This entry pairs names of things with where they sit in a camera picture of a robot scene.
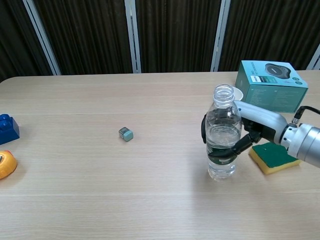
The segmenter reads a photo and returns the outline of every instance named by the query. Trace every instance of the dark curtain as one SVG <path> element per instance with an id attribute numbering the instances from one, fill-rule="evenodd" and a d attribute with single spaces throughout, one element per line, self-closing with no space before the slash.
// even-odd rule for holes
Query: dark curtain
<path id="1" fill-rule="evenodd" d="M 61 73 L 132 73 L 123 0 L 33 0 Z"/>
<path id="2" fill-rule="evenodd" d="M 0 82 L 17 76 L 52 75 L 26 8 L 0 0 Z"/>
<path id="3" fill-rule="evenodd" d="M 237 71 L 241 60 L 305 70 L 319 43 L 319 0 L 232 0 L 219 71 Z"/>
<path id="4" fill-rule="evenodd" d="M 208 72 L 221 0 L 136 0 L 143 73 Z"/>

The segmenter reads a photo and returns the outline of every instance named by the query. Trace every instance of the robotic arm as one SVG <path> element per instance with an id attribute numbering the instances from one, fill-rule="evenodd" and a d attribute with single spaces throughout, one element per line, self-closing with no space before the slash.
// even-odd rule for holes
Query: robotic arm
<path id="1" fill-rule="evenodd" d="M 275 112 L 257 107 L 242 101 L 234 101 L 238 107 L 244 130 L 248 134 L 241 138 L 233 147 L 223 151 L 213 151 L 209 155 L 219 159 L 228 159 L 239 155 L 257 143 L 261 138 L 286 148 L 288 154 L 320 168 L 320 129 L 309 124 L 297 126 L 304 110 L 308 109 L 320 114 L 320 111 L 309 106 L 301 106 L 291 123 Z M 202 121 L 201 133 L 203 142 L 206 143 L 205 122 Z"/>

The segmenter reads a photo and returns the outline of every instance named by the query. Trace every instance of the wooden table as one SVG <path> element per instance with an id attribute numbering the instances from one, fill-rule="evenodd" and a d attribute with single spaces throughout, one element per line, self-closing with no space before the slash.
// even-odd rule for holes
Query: wooden table
<path id="1" fill-rule="evenodd" d="M 2 82 L 0 112 L 21 138 L 0 146 L 18 160 L 0 180 L 0 239 L 320 239 L 320 169 L 303 162 L 264 176 L 247 151 L 233 177 L 209 177 L 201 120 L 214 86 L 236 74 Z M 303 104 L 320 108 L 320 71 L 300 74 Z M 306 111 L 302 122 L 319 119 Z M 130 142 L 119 138 L 124 126 Z"/>

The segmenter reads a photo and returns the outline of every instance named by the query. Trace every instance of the orange object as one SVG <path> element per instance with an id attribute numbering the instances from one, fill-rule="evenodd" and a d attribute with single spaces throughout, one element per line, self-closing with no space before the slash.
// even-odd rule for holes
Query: orange object
<path id="1" fill-rule="evenodd" d="M 9 151 L 0 151 L 0 179 L 10 175 L 17 167 L 17 160 Z"/>

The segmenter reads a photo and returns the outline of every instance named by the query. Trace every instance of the green scouring pad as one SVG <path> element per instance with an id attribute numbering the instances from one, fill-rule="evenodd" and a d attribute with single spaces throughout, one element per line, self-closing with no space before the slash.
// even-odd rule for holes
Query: green scouring pad
<path id="1" fill-rule="evenodd" d="M 288 155 L 284 146 L 271 142 L 253 146 L 249 155 L 266 175 L 301 163 L 301 160 Z"/>

